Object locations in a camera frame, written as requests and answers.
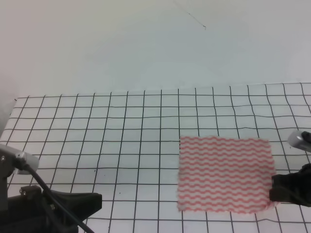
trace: white wall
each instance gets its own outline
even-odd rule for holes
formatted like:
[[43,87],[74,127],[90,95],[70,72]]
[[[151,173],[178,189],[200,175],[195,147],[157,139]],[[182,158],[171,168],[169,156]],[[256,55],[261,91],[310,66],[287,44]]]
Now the white wall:
[[310,22],[310,0],[1,0],[0,85],[25,96],[308,81]]

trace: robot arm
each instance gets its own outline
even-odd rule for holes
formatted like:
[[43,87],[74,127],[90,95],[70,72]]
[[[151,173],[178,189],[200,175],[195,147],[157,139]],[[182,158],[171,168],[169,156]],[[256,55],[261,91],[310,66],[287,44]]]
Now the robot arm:
[[17,169],[18,160],[28,164],[34,171],[38,169],[39,159],[34,155],[0,144],[0,211],[8,208],[7,178],[13,172],[29,174],[25,170]]
[[[311,152],[311,133],[296,131],[288,143],[297,149]],[[296,173],[272,176],[270,200],[311,206],[311,164],[303,165]]]

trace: black grid line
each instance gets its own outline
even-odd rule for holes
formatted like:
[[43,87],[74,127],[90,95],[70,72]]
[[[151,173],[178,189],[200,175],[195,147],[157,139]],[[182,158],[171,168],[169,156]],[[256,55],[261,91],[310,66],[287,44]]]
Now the black grid line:
[[[284,84],[283,84],[283,89],[284,89],[284,93],[286,94],[285,85],[284,85]],[[296,122],[296,119],[295,119],[294,114],[293,114],[292,107],[290,106],[290,104],[289,104],[289,102],[288,102],[288,99],[287,99],[287,96],[286,96],[286,95],[285,95],[285,99],[286,99],[286,102],[287,102],[287,104],[288,104],[288,106],[289,106],[289,108],[290,108],[290,110],[291,110],[292,115],[293,115],[295,125],[296,125],[297,129],[299,130],[298,125],[297,125],[297,122]],[[308,155],[307,155],[307,152],[305,152],[305,154],[306,154],[308,163],[310,163],[310,160],[309,160],[309,157],[308,157]],[[302,213],[301,206],[299,206],[299,209],[300,209],[300,213],[301,213],[301,217],[302,217],[303,223],[304,223],[304,225],[305,225],[306,232],[308,233],[308,228],[307,228],[307,225],[306,225],[306,222],[305,222],[305,218],[304,218],[303,213]]]
[[[287,104],[271,104],[272,106],[286,106]],[[306,106],[308,104],[291,104],[292,106]],[[242,105],[233,105],[233,107],[245,107],[245,106],[249,106],[248,104],[242,104]],[[270,106],[269,104],[253,104],[253,106]],[[93,108],[107,108],[108,106],[94,106]],[[125,106],[110,106],[110,108],[124,108]],[[128,108],[141,108],[142,106],[129,106]],[[145,108],[176,108],[177,106],[144,106]],[[200,107],[207,107],[207,108],[211,108],[213,106],[210,106],[210,105],[206,105],[206,106],[200,106]],[[232,105],[224,105],[224,106],[219,106],[219,107],[232,107]],[[81,106],[78,106],[78,107],[75,107],[75,108],[90,108],[90,107],[81,107]],[[183,106],[183,108],[195,108],[195,106]]]
[[[78,96],[79,96],[79,94],[76,96],[74,106],[77,104]],[[61,155],[62,155],[62,152],[63,152],[63,149],[64,149],[65,141],[66,141],[66,138],[67,138],[67,135],[68,135],[69,127],[70,127],[70,125],[71,125],[71,121],[72,121],[73,114],[74,114],[74,109],[73,109],[73,111],[72,111],[72,115],[71,115],[71,119],[70,119],[70,122],[69,122],[69,125],[68,125],[68,129],[66,130],[65,139],[64,139],[62,148],[61,148],[61,150],[60,150],[60,154],[61,154]],[[52,186],[52,184],[53,184],[53,181],[54,181],[54,178],[55,178],[55,175],[56,175],[56,170],[57,170],[58,163],[59,163],[59,160],[60,160],[60,158],[61,158],[61,155],[60,155],[60,156],[58,157],[58,159],[57,159],[56,166],[55,166],[55,171],[54,171],[54,174],[53,174],[53,178],[52,178],[52,182],[51,182],[50,188],[51,188],[51,186]]]
[[[40,104],[38,113],[37,113],[37,115],[36,115],[37,117],[38,117],[39,112],[40,112],[40,110],[41,110],[43,101],[44,101],[44,97],[42,98],[42,101],[41,101],[41,104]],[[31,126],[31,129],[30,129],[30,132],[29,132],[29,134],[28,134],[28,136],[27,136],[27,140],[26,140],[26,142],[25,142],[25,145],[24,145],[24,147],[23,147],[23,150],[25,150],[25,148],[26,148],[27,142],[28,142],[29,137],[30,137],[30,134],[31,134],[31,132],[32,132],[32,130],[33,130],[33,128],[34,128],[35,122],[36,122],[36,119],[34,120],[32,126]]]
[[[52,127],[52,124],[53,124],[53,122],[54,122],[54,119],[55,119],[55,116],[56,116],[57,109],[58,109],[58,106],[59,106],[59,103],[60,103],[61,98],[62,98],[62,96],[59,97],[59,100],[58,100],[58,103],[57,103],[57,107],[56,107],[56,111],[55,111],[55,114],[54,114],[54,118],[52,119],[51,125],[50,125],[50,127],[49,127],[49,130],[48,130],[47,136],[46,136],[46,138],[45,138],[45,141],[44,141],[44,144],[43,144],[41,153],[39,154],[39,161],[40,161],[40,159],[41,159],[41,156],[42,156],[44,147],[45,147],[45,145],[46,145],[46,143],[47,143],[47,140],[48,140],[48,138],[49,138],[50,131],[51,131],[51,127]],[[32,184],[33,180],[34,180],[34,178],[32,177],[32,178],[31,178],[31,181],[30,181],[30,185]]]
[[[254,115],[254,122],[255,122],[255,126],[256,126],[256,132],[257,132],[257,137],[259,138],[259,132],[258,132],[258,127],[257,127],[257,122],[256,122],[256,117],[255,117],[255,113],[254,113],[254,108],[253,108],[253,105],[252,105],[252,101],[251,101],[251,98],[249,96],[249,87],[247,85],[247,94],[248,94],[248,100],[249,100],[249,103],[251,105],[251,108],[252,108],[252,112],[253,112],[253,115]],[[255,220],[256,220],[256,225],[257,225],[257,230],[258,230],[258,233],[260,233],[259,231],[259,224],[258,224],[258,220],[257,220],[257,214],[255,213]]]
[[[180,138],[180,108],[179,108],[179,89],[177,90],[177,103],[178,103],[178,135]],[[181,230],[184,233],[184,211],[181,211]]]
[[[92,114],[92,107],[93,107],[93,104],[94,104],[94,96],[95,96],[95,93],[94,93],[94,95],[93,95],[91,110],[90,110],[90,112],[89,112],[89,117],[88,117],[88,120],[87,120],[86,128],[88,128],[89,119],[90,119],[91,114]],[[76,175],[77,175],[78,165],[79,165],[80,158],[81,158],[81,154],[82,154],[82,150],[83,150],[83,144],[84,144],[84,141],[85,141],[85,139],[86,139],[86,133],[87,133],[87,130],[85,131],[84,136],[83,136],[83,142],[82,142],[82,146],[81,146],[79,158],[78,158],[78,161],[77,161],[77,167],[76,167],[75,172],[74,172],[74,176],[73,176],[73,180],[72,180],[72,185],[71,185],[70,192],[72,192],[73,183],[74,183],[74,180],[75,180]]]
[[[266,89],[266,94],[268,94],[267,85],[265,85],[265,89]],[[271,108],[271,113],[272,113],[272,116],[273,116],[274,124],[276,125],[276,119],[274,118],[273,109],[272,109],[272,106],[271,106],[271,105],[270,105],[270,108]],[[280,136],[280,133],[279,133],[279,131],[278,131],[278,129],[277,129],[277,126],[276,126],[276,131],[277,131],[277,135],[278,135],[279,139],[281,140],[281,136]],[[287,160],[287,158],[286,158],[285,149],[284,149],[282,143],[281,143],[281,145],[282,145],[282,150],[283,150],[283,153],[284,153],[284,157],[285,157],[287,169],[288,169],[288,172],[290,173],[290,172],[291,172],[291,171],[290,171],[290,166],[289,166],[288,160]],[[279,214],[278,214],[278,211],[277,211],[277,207],[276,207],[275,209],[276,209],[276,216],[277,216],[277,219],[278,219],[278,221],[280,221],[280,219],[279,219]],[[280,223],[280,222],[279,222],[279,227],[280,227],[280,231],[281,231],[281,233],[282,233],[283,230],[282,230],[282,226],[281,226],[281,223]]]
[[[145,105],[145,91],[144,96],[142,100],[142,106]],[[142,109],[142,119],[141,119],[141,128],[144,123],[144,108]],[[141,169],[140,166],[140,154],[141,154],[141,143],[142,143],[142,129],[140,130],[140,142],[139,142],[139,154],[138,154],[138,170],[137,170],[137,185],[136,185],[136,194],[135,194],[135,207],[134,207],[134,220],[133,220],[133,233],[135,231],[135,220],[136,220],[136,208],[137,208],[137,195],[138,195],[138,180],[139,180],[139,169]]]
[[126,95],[126,104],[125,104],[125,111],[124,111],[123,129],[122,129],[120,151],[119,151],[119,157],[118,157],[117,174],[116,174],[116,184],[115,184],[115,189],[113,191],[113,199],[112,199],[112,207],[111,207],[111,214],[110,214],[110,220],[109,220],[108,233],[110,233],[110,230],[111,230],[111,219],[112,219],[113,206],[114,206],[114,201],[115,201],[115,196],[116,196],[116,189],[117,189],[117,180],[118,180],[118,172],[119,172],[119,164],[120,164],[120,155],[121,155],[121,149],[122,149],[122,139],[123,139],[123,135],[124,135],[124,126],[125,126],[125,118],[126,118],[127,99],[128,99],[128,92],[127,92],[127,95]]
[[[110,106],[110,102],[111,102],[111,93],[110,92],[110,96],[109,96],[109,105]],[[93,183],[93,187],[92,187],[92,193],[94,193],[94,189],[95,189],[95,183],[96,183],[96,178],[97,178],[97,173],[98,173],[98,169],[100,169],[98,166],[99,166],[99,161],[101,159],[101,151],[103,149],[103,144],[104,144],[104,137],[105,137],[105,129],[106,129],[106,125],[107,125],[107,121],[105,122],[105,127],[104,127],[104,133],[103,133],[103,137],[102,137],[102,143],[101,143],[101,148],[100,148],[100,153],[98,155],[98,160],[97,160],[97,164],[96,164],[96,171],[95,171],[95,178],[94,178],[94,183]]]
[[[24,103],[23,107],[25,107],[25,105],[26,105],[26,103],[27,103],[27,100],[28,100],[28,97],[26,97],[26,100],[25,100],[25,103]],[[8,143],[9,143],[9,141],[10,141],[10,139],[11,139],[11,136],[12,136],[12,134],[13,134],[13,132],[14,132],[14,130],[15,130],[15,127],[16,127],[16,125],[17,125],[17,123],[18,123],[18,119],[19,119],[19,117],[21,116],[23,110],[24,110],[24,109],[22,108],[21,111],[20,111],[20,113],[19,113],[19,115],[18,115],[18,118],[17,118],[17,120],[16,120],[16,122],[15,122],[15,124],[14,124],[14,127],[13,127],[13,129],[12,129],[12,131],[11,131],[11,133],[10,133],[10,136],[8,137],[8,140],[5,142],[6,145],[8,145]],[[14,176],[14,175],[12,175],[12,177],[11,177],[9,183],[8,183],[8,189],[9,189],[9,187],[10,187],[10,184],[11,184],[11,181],[12,181],[12,179],[13,179],[13,176]]]
[[[282,213],[282,209],[277,207],[275,208],[276,212],[276,218],[270,219],[269,217],[258,218],[259,215],[255,214],[255,218],[251,220],[235,220],[235,216],[233,214],[230,214],[230,218],[228,215],[228,218],[225,219],[215,219],[212,217],[209,217],[207,213],[205,213],[205,217],[201,216],[201,218],[194,218],[194,219],[188,219],[188,215],[185,214],[185,212],[182,212],[181,214],[176,216],[170,216],[165,215],[166,212],[166,204],[177,204],[177,201],[175,199],[171,199],[171,197],[164,193],[165,190],[169,190],[169,188],[177,187],[177,181],[172,179],[165,180],[166,177],[164,177],[164,174],[176,174],[178,171],[178,162],[175,160],[171,160],[172,158],[178,158],[179,153],[177,150],[173,150],[173,147],[176,147],[179,144],[179,137],[181,133],[187,134],[189,132],[191,135],[210,135],[210,134],[217,134],[221,136],[225,136],[226,133],[234,133],[237,137],[242,137],[242,133],[248,133],[253,132],[252,130],[256,131],[256,137],[261,136],[261,133],[267,133],[269,134],[269,130],[273,130],[275,132],[275,136],[271,137],[270,142],[274,143],[278,148],[273,153],[273,157],[275,159],[281,159],[281,157],[284,157],[284,160],[286,161],[286,167],[279,166],[276,171],[280,172],[282,174],[286,174],[288,172],[297,172],[299,171],[298,167],[293,167],[295,169],[290,169],[292,165],[297,166],[297,164],[292,164],[294,156],[301,156],[301,159],[304,158],[303,156],[307,157],[307,160],[309,161],[308,153],[305,153],[301,151],[300,153],[297,151],[291,152],[291,150],[287,149],[285,144],[287,141],[284,136],[286,136],[287,132],[290,133],[290,131],[294,131],[297,129],[300,130],[307,130],[311,129],[311,125],[308,124],[308,119],[311,119],[311,108],[310,104],[310,93],[308,89],[306,89],[306,86],[304,86],[304,83],[296,83],[295,90],[291,90],[291,86],[289,84],[277,84],[276,91],[274,92],[274,87],[272,85],[261,85],[262,91],[260,94],[252,93],[251,90],[255,90],[252,86],[245,86],[244,90],[247,90],[246,92],[243,92],[243,94],[240,94],[236,92],[234,87],[229,87],[227,90],[220,90],[216,88],[211,88],[207,90],[206,92],[203,92],[202,90],[198,92],[198,88],[194,88],[190,92],[181,92],[181,90],[176,90],[175,92],[172,92],[174,94],[168,94],[167,91],[161,91],[158,94],[150,94],[149,92],[145,91],[142,92],[139,95],[131,95],[129,92],[126,93],[126,95],[116,95],[116,93],[110,93],[110,95],[78,95],[78,96],[70,96],[70,103],[71,107],[65,107],[64,105],[60,105],[60,101],[68,100],[67,96],[55,96],[54,100],[52,100],[53,105],[55,107],[49,107],[48,105],[43,103],[43,100],[36,101],[35,98],[37,97],[28,97],[28,99],[32,100],[32,103],[36,102],[37,106],[32,106],[30,103],[28,103],[28,99],[26,99],[26,102],[24,103],[23,107],[16,107],[18,109],[21,109],[19,113],[19,117],[12,116],[11,119],[17,119],[15,122],[15,126],[12,129],[6,128],[7,130],[12,130],[11,132],[7,132],[7,136],[3,139],[0,139],[0,143],[15,143],[17,146],[25,147],[25,145],[29,142],[32,143],[32,145],[36,146],[44,144],[43,148],[40,148],[40,150],[36,150],[35,153],[33,153],[36,156],[39,156],[40,159],[44,158],[45,161],[47,161],[47,158],[51,160],[51,163],[45,163],[44,166],[41,166],[38,170],[42,174],[43,178],[46,179],[46,183],[52,187],[52,189],[66,189],[71,190],[72,192],[75,192],[76,188],[81,189],[82,191],[86,188],[88,190],[85,190],[85,192],[90,191],[97,191],[97,187],[100,188],[101,185],[103,185],[103,203],[105,203],[104,208],[107,209],[106,212],[109,212],[108,214],[97,214],[94,216],[89,217],[86,222],[87,224],[92,228],[92,222],[89,221],[89,219],[97,219],[97,220],[105,220],[109,221],[109,229],[108,231],[111,233],[115,233],[114,227],[116,226],[114,221],[132,221],[132,226],[130,230],[135,233],[139,227],[141,227],[141,223],[138,223],[138,221],[145,221],[145,220],[152,220],[157,222],[157,232],[162,232],[162,224],[163,221],[171,221],[178,223],[178,228],[175,229],[176,232],[182,232],[182,231],[188,231],[189,229],[186,229],[186,224],[190,221],[192,222],[205,222],[206,223],[206,230],[207,233],[209,231],[213,231],[209,229],[209,224],[212,222],[224,222],[224,223],[230,223],[232,232],[237,231],[237,229],[234,229],[235,223],[253,223],[257,226],[257,231],[262,231],[260,222],[269,221],[274,224],[278,224],[280,227],[280,231],[284,232],[284,225],[283,223],[292,223],[292,224],[304,224],[306,232],[307,232],[307,224],[311,224],[311,222],[306,221],[305,216],[303,216],[303,212],[301,207],[299,207],[300,213],[302,217],[295,218],[291,220],[291,218],[284,218],[284,213]],[[290,91],[290,94],[287,94],[285,91],[285,88],[288,88],[286,90]],[[92,105],[92,102],[95,103],[95,100],[97,100],[97,97],[102,97],[103,102],[96,102],[96,106]],[[129,102],[130,97],[135,97],[136,100],[139,100],[137,102]],[[115,102],[115,99],[122,100],[121,102]],[[223,99],[229,99],[229,102],[219,102],[219,100]],[[260,104],[258,100],[262,100],[263,98],[266,98],[265,101],[267,104]],[[202,102],[202,100],[209,100],[212,99],[212,102]],[[286,114],[277,114],[273,111],[275,110],[274,107],[278,106],[280,109],[282,106],[285,108],[290,108],[290,112],[287,112]],[[259,111],[261,108],[269,108],[271,110],[270,115],[266,115],[265,112]],[[41,117],[41,115],[37,115],[37,117],[30,117],[27,118],[27,115],[24,113],[22,114],[23,110],[27,109],[28,113],[31,113],[32,109],[34,111],[40,112],[40,109],[45,109],[46,112],[53,112],[53,117],[49,116],[47,118]],[[70,116],[63,115],[64,117],[61,117],[61,115],[57,115],[59,111],[65,111],[65,109],[70,112]],[[92,115],[92,111],[95,111],[95,109],[99,110],[98,112],[103,112],[101,115]],[[75,114],[75,112],[88,112],[88,114],[79,115]],[[214,122],[212,124],[207,124],[205,127],[202,127],[205,125],[206,122],[202,121],[202,119],[209,120],[210,118],[214,118]],[[231,117],[234,122],[234,124],[223,124],[221,120],[219,120],[220,117]],[[254,119],[255,125],[252,127],[238,127],[239,122],[241,118],[239,117],[249,117]],[[283,117],[293,117],[294,123],[291,125],[284,124]],[[36,127],[32,127],[29,125],[28,128],[22,127],[22,129],[16,129],[17,122],[20,119],[29,119],[29,120],[41,120],[46,119],[52,121],[52,123],[44,127],[44,125],[41,127],[41,129],[37,129]],[[69,126],[66,125],[65,127],[54,127],[53,121],[66,121],[70,122]],[[270,124],[262,124],[262,122],[265,121],[273,122],[274,125]],[[87,122],[85,125],[79,125],[75,124],[73,125],[73,122]],[[101,122],[99,125],[95,125],[95,127],[88,127],[88,123],[91,123],[91,121],[94,122]],[[122,124],[113,125],[114,122],[122,122]],[[57,133],[55,131],[62,130],[62,136],[65,137],[64,140],[55,138],[55,140],[49,140],[49,134],[51,133]],[[100,138],[91,138],[86,136],[86,131],[88,133],[92,134],[96,131],[101,131]],[[41,131],[47,131],[44,132],[44,135],[47,136],[42,139],[42,141],[31,141],[28,135],[28,139],[22,138],[22,140],[12,140],[12,137],[10,136],[12,132],[18,133],[23,131],[30,131],[33,133],[40,133]],[[146,133],[150,133],[148,135],[148,138],[144,138],[144,135]],[[82,137],[80,138],[69,138],[67,137],[68,133],[78,134],[80,133]],[[45,148],[45,145],[47,143],[55,143],[60,148],[60,153],[55,153],[51,151],[49,153],[47,150],[43,149]],[[66,151],[64,150],[64,144],[65,143],[72,143],[72,145],[78,145],[78,151],[73,148],[66,148]],[[100,146],[100,151],[98,153],[86,153],[86,151],[83,151],[83,147],[85,143],[94,143],[98,146]],[[118,151],[114,149],[114,145],[118,146]],[[82,160],[82,156],[85,159],[85,156],[88,156],[88,162]],[[100,164],[101,156],[105,156],[106,158],[113,158],[113,160],[107,161],[106,164]],[[127,157],[127,155],[138,155],[138,157]],[[157,158],[156,164],[153,162],[146,161],[145,158],[152,159]],[[60,160],[62,159],[73,159],[72,165],[61,164]],[[130,165],[131,161],[128,161],[129,164],[126,164],[123,162],[127,161],[127,158],[135,158],[135,165]],[[95,178],[92,180],[93,182],[79,182],[77,180],[76,175],[78,175],[78,172],[84,172],[81,171],[83,169],[90,169],[93,170],[95,173]],[[125,174],[135,174],[134,179],[130,180],[119,180],[118,176],[120,177],[122,175],[122,172],[125,172]],[[113,179],[109,180],[107,178],[98,179],[99,174],[101,172],[106,171],[113,171]],[[156,182],[153,182],[153,179],[146,179],[144,183],[140,182],[139,180],[139,174],[143,172],[150,171],[152,174],[157,174],[155,179]],[[69,176],[72,176],[72,178],[67,178],[66,180],[58,180],[56,181],[55,174],[70,174]],[[23,185],[29,185],[29,181],[27,179],[20,179],[20,178],[11,178],[11,181],[8,185],[8,190],[14,190],[17,187],[22,187]],[[119,192],[117,193],[117,188],[120,187],[120,185],[123,185],[123,187],[128,187],[127,190],[129,192],[129,195],[123,195],[120,196]],[[139,195],[141,195],[142,191],[139,189],[140,187],[148,186],[149,188],[157,187],[156,196],[146,198],[141,200]],[[138,203],[141,202],[152,202],[157,205],[157,209],[154,208],[153,211],[157,211],[157,214],[154,215],[151,218],[140,218],[141,216],[141,209],[138,209]],[[130,216],[122,215],[119,216],[118,208],[120,207],[121,203],[124,205],[133,206],[133,212],[131,212]]]
[[[200,130],[199,130],[199,114],[198,114],[198,101],[197,101],[197,95],[196,95],[196,88],[194,89],[195,91],[195,110],[196,110],[196,122],[197,122],[197,125],[198,125],[198,137],[200,136]],[[207,230],[207,233],[209,232],[208,231],[208,218],[207,218],[207,212],[205,211],[205,219],[206,219],[206,230]]]
[[[160,135],[159,135],[159,139],[161,141],[161,131],[162,131],[162,90],[161,90],[161,95],[160,95]],[[159,168],[161,167],[161,143],[159,143]],[[158,203],[157,203],[157,233],[159,233],[159,226],[160,226],[160,222],[159,222],[159,219],[160,219],[160,179],[161,179],[161,176],[160,176],[160,173],[161,173],[161,170],[159,169],[159,178],[158,178],[158,187],[157,187],[157,191],[158,191],[158,194],[157,194],[157,200],[158,200]]]
[[[261,116],[261,115],[217,115],[218,117],[266,117],[266,118],[273,118],[273,116]],[[179,117],[178,115],[175,116],[163,116],[163,118],[166,117]],[[200,115],[200,117],[215,117],[215,115]],[[276,118],[278,117],[309,117],[309,116],[297,116],[297,115],[283,115],[283,116],[274,116]],[[53,119],[54,117],[11,117],[11,119]],[[71,117],[55,117],[56,119],[71,119]],[[91,119],[123,119],[122,117],[91,117]],[[145,116],[145,117],[127,117],[127,119],[142,119],[142,118],[158,118],[158,116]],[[88,117],[74,117],[74,119],[88,119]]]
[[[240,134],[239,134],[239,130],[238,130],[238,124],[237,124],[237,117],[235,116],[235,109],[234,109],[233,101],[232,101],[231,86],[230,86],[229,88],[230,88],[230,100],[231,100],[232,109],[233,109],[233,112],[234,112],[235,125],[236,125],[236,128],[237,128],[238,138],[240,138]],[[231,211],[230,211],[230,219],[231,219],[232,233],[234,233],[234,227],[233,227],[233,221],[232,221],[232,213],[231,213]]]

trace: pink wavy striped cloth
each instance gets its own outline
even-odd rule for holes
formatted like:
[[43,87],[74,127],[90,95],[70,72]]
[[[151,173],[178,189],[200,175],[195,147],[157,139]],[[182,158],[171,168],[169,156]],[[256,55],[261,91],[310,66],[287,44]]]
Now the pink wavy striped cloth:
[[181,137],[178,209],[250,214],[272,208],[275,173],[268,140]]

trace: wire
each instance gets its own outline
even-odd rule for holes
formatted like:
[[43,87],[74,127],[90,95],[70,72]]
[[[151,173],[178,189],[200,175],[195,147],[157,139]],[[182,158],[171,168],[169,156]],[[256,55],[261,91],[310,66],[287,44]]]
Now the wire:
[[42,187],[42,189],[46,192],[46,194],[51,198],[56,206],[58,206],[65,214],[75,222],[79,227],[81,227],[86,233],[94,233],[91,228],[89,228],[83,221],[81,221],[71,210],[67,209],[53,194],[50,188],[44,183],[41,177],[33,170],[28,164],[23,166],[23,170],[28,171],[34,179],[38,182],[38,184]]

